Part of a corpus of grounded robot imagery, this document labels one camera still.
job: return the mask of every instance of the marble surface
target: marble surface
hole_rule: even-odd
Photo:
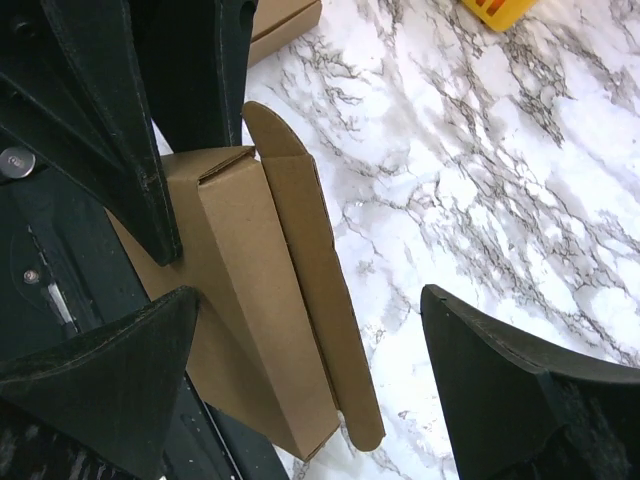
[[[324,3],[247,98],[317,159],[387,436],[282,457],[296,480],[452,480],[423,285],[640,366],[640,9],[540,0],[494,34],[457,0]]]

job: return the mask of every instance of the open cardboard box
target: open cardboard box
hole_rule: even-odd
[[[253,147],[163,159],[183,257],[159,267],[112,218],[152,299],[179,285],[202,297],[187,369],[200,396],[309,459],[345,417],[356,448],[384,428],[314,159],[257,103]]]
[[[249,66],[311,30],[321,12],[320,0],[260,0],[253,17]]]

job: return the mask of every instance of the black plastic part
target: black plastic part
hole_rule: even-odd
[[[164,0],[139,27],[151,113],[175,152],[241,144],[256,7],[257,0]]]
[[[0,130],[109,208],[159,264],[178,258],[128,3],[10,0],[0,19]]]
[[[0,395],[125,471],[155,480],[195,330],[181,287],[59,345],[0,364]]]
[[[31,240],[38,243],[37,252],[20,262],[31,265],[40,256],[47,259],[51,276],[60,286],[80,331],[98,328],[148,303],[104,209],[79,187],[60,173],[45,169],[25,180],[0,186],[0,199],[5,196],[15,200],[15,209],[0,209],[0,224],[10,225],[5,219],[15,214],[21,225],[29,225],[33,232]],[[8,228],[0,229],[0,244],[10,242],[12,236]],[[10,256],[10,250],[0,254],[3,261],[16,260]],[[60,337],[43,335],[43,343],[31,341],[32,333],[22,329],[25,320],[9,315],[11,309],[23,308],[25,299],[13,288],[13,283],[2,285],[10,288],[0,291],[0,298],[6,300],[2,306],[8,308],[6,313],[2,310],[1,326],[13,329],[15,335],[0,336],[0,360],[8,358],[5,352],[9,348],[18,354],[28,354],[57,344]],[[58,319],[51,310],[39,314],[41,319],[29,320],[41,322],[38,328],[57,325]],[[262,435],[246,427],[238,434],[233,427],[225,428],[222,434],[216,423],[225,416],[220,414],[216,418],[214,422],[185,376],[163,455],[162,473],[168,480],[227,480],[231,476],[244,480],[287,480],[275,450]],[[232,439],[229,443],[234,438],[243,438],[247,445],[255,447],[240,446],[232,455],[223,435]],[[253,474],[241,474],[240,468]]]
[[[558,347],[435,285],[421,307],[461,480],[640,478],[640,370]]]
[[[3,480],[137,480],[1,397],[0,455]]]

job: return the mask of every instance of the marble table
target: marble table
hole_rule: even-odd
[[[541,0],[505,34],[458,0],[325,0],[249,71],[315,155],[387,436],[296,480],[456,479],[419,317],[436,283],[640,366],[640,8]]]

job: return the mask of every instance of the yellow object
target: yellow object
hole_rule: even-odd
[[[496,32],[513,25],[537,0],[462,0],[480,19]]]

